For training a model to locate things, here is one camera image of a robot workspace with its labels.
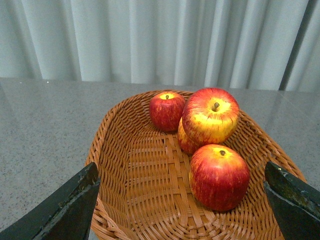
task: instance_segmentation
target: red apple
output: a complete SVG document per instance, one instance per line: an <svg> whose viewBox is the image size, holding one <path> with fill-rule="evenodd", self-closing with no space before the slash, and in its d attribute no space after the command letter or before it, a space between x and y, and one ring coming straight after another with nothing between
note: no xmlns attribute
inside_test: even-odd
<svg viewBox="0 0 320 240"><path fill-rule="evenodd" d="M190 162L189 184L193 196L216 211L235 208L244 198L250 171L242 157L217 144L200 147Z"/></svg>
<svg viewBox="0 0 320 240"><path fill-rule="evenodd" d="M220 144L237 128L239 105L221 88L202 88L189 98L182 116L183 129L193 141Z"/></svg>
<svg viewBox="0 0 320 240"><path fill-rule="evenodd" d="M194 142L193 140L188 137L186 134L184 127L182 126L182 117L179 122L179 127L178 127L178 134L177 134L177 139L180 148L188 155L192 155L195 153L196 150L200 148L200 145Z"/></svg>
<svg viewBox="0 0 320 240"><path fill-rule="evenodd" d="M173 91L155 95L149 104L151 122L163 132L177 131L185 104L185 98Z"/></svg>

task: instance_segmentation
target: curtain fold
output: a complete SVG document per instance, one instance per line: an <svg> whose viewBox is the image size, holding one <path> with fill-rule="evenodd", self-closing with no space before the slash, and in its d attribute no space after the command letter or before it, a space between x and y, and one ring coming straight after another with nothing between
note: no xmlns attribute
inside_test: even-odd
<svg viewBox="0 0 320 240"><path fill-rule="evenodd" d="M320 3L0 0L0 77L320 90Z"/></svg>

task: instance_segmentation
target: table surface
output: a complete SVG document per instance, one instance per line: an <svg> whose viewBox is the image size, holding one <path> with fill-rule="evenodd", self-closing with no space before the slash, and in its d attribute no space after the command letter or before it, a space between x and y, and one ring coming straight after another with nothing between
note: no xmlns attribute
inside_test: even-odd
<svg viewBox="0 0 320 240"><path fill-rule="evenodd" d="M150 90L199 88L0 78L0 231L84 167L114 105ZM320 92L226 90L320 190Z"/></svg>

